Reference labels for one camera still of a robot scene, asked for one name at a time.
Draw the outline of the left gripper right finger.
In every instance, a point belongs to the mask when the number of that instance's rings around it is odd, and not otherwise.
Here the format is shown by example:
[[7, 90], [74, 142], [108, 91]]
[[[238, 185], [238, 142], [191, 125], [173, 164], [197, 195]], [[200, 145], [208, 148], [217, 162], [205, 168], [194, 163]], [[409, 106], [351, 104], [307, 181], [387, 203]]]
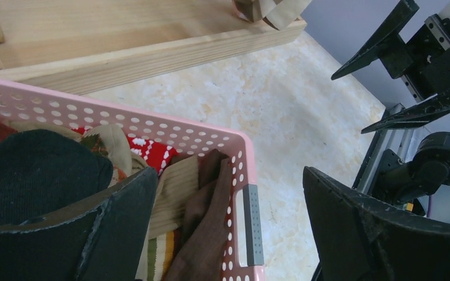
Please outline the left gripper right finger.
[[303, 188], [319, 256], [313, 280], [450, 280], [450, 224], [351, 189], [314, 167]]

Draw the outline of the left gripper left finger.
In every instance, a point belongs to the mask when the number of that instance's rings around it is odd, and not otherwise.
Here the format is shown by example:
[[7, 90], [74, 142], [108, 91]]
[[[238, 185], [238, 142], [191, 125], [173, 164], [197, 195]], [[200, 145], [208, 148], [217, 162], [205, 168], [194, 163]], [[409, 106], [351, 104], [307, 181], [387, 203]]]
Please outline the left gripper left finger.
[[0, 280], [134, 280], [157, 186], [147, 167], [67, 207], [0, 226]]

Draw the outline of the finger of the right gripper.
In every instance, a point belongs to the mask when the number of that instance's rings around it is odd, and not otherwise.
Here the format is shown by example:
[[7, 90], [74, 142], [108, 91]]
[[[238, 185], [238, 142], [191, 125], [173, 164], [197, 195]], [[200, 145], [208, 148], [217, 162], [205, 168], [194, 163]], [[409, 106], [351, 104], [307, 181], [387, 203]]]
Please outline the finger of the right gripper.
[[331, 79], [336, 80], [370, 65], [388, 52], [406, 50], [399, 32], [419, 10], [415, 1], [399, 1], [381, 25], [370, 36], [360, 50], [335, 71]]
[[362, 129], [361, 133], [365, 134], [383, 129], [420, 128], [448, 114], [450, 114], [450, 89], [369, 125]]

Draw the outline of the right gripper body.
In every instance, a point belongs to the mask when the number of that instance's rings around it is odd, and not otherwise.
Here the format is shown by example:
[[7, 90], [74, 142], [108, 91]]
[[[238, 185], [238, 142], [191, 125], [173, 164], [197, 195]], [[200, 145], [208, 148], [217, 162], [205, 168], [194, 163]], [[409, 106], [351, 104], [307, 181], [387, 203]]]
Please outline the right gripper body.
[[401, 79], [416, 102], [450, 88], [450, 19], [431, 15], [406, 47], [412, 65]]

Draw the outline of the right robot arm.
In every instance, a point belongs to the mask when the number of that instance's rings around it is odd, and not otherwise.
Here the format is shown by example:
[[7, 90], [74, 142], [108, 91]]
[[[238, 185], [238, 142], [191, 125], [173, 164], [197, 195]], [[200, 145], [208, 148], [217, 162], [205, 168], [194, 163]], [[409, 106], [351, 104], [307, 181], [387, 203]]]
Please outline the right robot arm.
[[[400, 1], [360, 50], [332, 79], [344, 77], [380, 60], [393, 79], [401, 79], [417, 103], [363, 129], [415, 129], [450, 114], [450, 19], [427, 18], [408, 41], [403, 27], [418, 11], [414, 1]], [[432, 133], [419, 144], [409, 162], [390, 149], [383, 153], [369, 194], [400, 207], [450, 186], [450, 132]]]

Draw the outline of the striped socks in basket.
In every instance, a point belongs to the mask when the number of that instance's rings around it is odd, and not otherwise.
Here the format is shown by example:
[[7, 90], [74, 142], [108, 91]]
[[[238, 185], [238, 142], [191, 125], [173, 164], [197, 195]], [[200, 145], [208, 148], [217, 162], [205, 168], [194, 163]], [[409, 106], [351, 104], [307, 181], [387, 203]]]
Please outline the striped socks in basket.
[[[132, 152], [130, 142], [118, 125], [100, 125], [78, 134], [59, 125], [34, 121], [0, 122], [0, 143], [12, 134], [45, 129], [72, 139], [94, 154], [104, 156], [113, 165], [110, 188], [129, 176], [149, 167], [146, 160]], [[149, 227], [146, 237], [154, 238], [177, 229], [185, 223], [184, 210], [198, 191], [198, 160], [192, 156], [174, 165], [167, 165], [158, 176]], [[135, 279], [147, 275], [147, 254], [142, 250]]]

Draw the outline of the black sock in basket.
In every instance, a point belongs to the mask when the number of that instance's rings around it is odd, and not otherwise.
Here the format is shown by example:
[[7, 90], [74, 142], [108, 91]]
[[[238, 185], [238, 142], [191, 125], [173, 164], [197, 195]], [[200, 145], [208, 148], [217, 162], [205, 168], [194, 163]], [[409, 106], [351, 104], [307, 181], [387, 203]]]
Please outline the black sock in basket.
[[37, 129], [0, 143], [0, 225], [20, 224], [105, 190], [113, 164], [58, 133]]

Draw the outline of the cream brown wide-striped sock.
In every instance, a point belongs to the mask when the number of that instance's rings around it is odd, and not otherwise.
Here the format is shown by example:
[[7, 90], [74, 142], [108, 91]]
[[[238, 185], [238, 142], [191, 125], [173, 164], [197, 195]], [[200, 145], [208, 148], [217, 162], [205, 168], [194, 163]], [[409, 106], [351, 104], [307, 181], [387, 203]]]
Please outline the cream brown wide-striped sock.
[[298, 19], [312, 0], [237, 0], [233, 1], [238, 16], [249, 22], [265, 21], [283, 30]]

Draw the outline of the pink plastic basket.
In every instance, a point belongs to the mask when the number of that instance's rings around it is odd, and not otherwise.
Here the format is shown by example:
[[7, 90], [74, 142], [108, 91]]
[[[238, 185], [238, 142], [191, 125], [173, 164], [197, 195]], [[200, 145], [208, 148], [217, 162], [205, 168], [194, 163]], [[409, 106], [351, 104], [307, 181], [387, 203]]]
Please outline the pink plastic basket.
[[244, 133], [73, 94], [0, 79], [0, 119], [90, 129], [116, 124], [130, 137], [202, 157], [218, 149], [231, 158], [233, 179], [221, 280], [264, 280], [254, 149]]

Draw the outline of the wooden rack stand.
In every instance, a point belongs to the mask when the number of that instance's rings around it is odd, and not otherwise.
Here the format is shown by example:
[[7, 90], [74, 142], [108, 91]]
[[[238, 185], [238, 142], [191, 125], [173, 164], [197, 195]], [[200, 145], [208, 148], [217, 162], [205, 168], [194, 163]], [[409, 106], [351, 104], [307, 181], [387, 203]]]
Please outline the wooden rack stand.
[[0, 1], [0, 78], [83, 95], [295, 40], [232, 1]]

